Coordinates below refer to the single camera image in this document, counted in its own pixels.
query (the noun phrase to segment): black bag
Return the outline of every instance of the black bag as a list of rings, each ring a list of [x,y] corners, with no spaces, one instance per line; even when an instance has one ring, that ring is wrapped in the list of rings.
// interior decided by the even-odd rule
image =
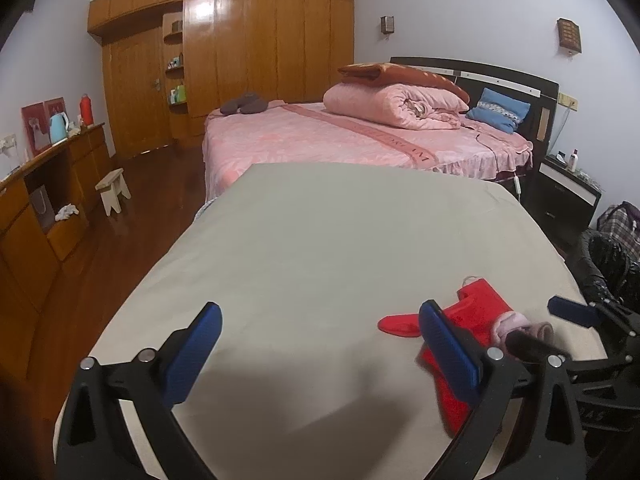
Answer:
[[[609,207],[596,228],[620,242],[636,261],[640,260],[640,210],[629,202]]]
[[[587,303],[618,301],[640,312],[640,263],[609,235],[583,232],[566,266]]]

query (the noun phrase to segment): wooden floor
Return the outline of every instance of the wooden floor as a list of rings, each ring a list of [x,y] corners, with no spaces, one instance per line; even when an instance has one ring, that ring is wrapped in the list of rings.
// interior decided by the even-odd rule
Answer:
[[[132,199],[122,213],[90,216],[43,308],[28,380],[37,409],[55,421],[80,359],[151,267],[193,221],[205,199],[202,149],[161,148],[123,165]]]

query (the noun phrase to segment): small wooden stool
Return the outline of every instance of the small wooden stool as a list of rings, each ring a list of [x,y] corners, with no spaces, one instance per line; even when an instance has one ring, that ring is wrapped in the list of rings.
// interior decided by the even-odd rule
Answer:
[[[102,197],[104,212],[107,213],[107,216],[111,215],[111,208],[115,209],[116,213],[122,211],[120,202],[118,202],[118,195],[121,194],[125,198],[131,198],[127,183],[124,181],[124,176],[122,176],[123,172],[124,170],[122,168],[113,170],[95,185],[96,191],[104,190],[100,192],[100,196]]]

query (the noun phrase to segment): slipper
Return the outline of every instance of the slipper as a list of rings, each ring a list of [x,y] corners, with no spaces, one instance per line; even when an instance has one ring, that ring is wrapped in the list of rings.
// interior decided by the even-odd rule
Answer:
[[[269,103],[264,99],[256,99],[255,101],[251,101],[249,104],[246,104],[240,107],[241,114],[259,114],[260,112],[265,111],[269,107]]]
[[[220,107],[220,113],[224,116],[238,113],[238,108],[247,106],[248,104],[260,99],[255,92],[245,92],[238,99],[231,99]]]

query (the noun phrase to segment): pink comforter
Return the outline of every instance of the pink comforter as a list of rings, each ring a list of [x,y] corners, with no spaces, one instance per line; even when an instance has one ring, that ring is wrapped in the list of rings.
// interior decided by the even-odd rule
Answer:
[[[335,118],[322,103],[301,105]],[[501,171],[530,163],[533,146],[464,116],[459,130],[403,130],[348,118],[373,126],[434,156],[431,171],[492,180]],[[207,199],[219,196],[252,164],[265,162],[347,162],[415,168],[412,158],[378,140],[277,106],[261,114],[217,117],[205,123],[203,143]]]
[[[457,130],[469,107],[441,88],[403,84],[370,88],[340,83],[324,94],[324,106],[338,115],[407,130]]]

